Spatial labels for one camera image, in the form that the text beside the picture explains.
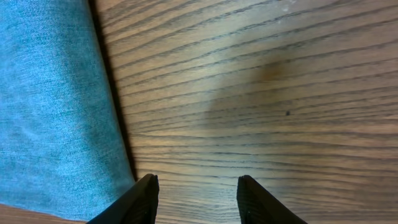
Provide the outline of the light blue denim jeans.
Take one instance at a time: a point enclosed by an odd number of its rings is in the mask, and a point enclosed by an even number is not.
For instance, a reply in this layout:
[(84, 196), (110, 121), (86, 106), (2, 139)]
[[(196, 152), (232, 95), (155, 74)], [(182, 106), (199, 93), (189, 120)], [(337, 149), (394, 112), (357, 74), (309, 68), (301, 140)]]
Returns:
[(91, 220), (134, 181), (86, 1), (1, 2), (1, 202)]

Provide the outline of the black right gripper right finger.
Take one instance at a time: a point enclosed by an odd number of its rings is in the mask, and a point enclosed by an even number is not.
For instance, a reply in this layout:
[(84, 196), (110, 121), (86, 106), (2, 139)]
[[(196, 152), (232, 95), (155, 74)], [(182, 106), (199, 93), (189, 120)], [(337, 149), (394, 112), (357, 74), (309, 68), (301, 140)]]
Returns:
[(236, 199), (242, 224), (307, 224), (250, 175), (239, 177)]

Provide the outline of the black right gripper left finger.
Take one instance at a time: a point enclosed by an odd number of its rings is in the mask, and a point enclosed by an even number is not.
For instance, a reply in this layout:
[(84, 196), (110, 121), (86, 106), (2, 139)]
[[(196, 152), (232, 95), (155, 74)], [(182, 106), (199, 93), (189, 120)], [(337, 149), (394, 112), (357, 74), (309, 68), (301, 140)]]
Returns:
[(158, 177), (147, 174), (87, 224), (154, 224), (158, 204)]

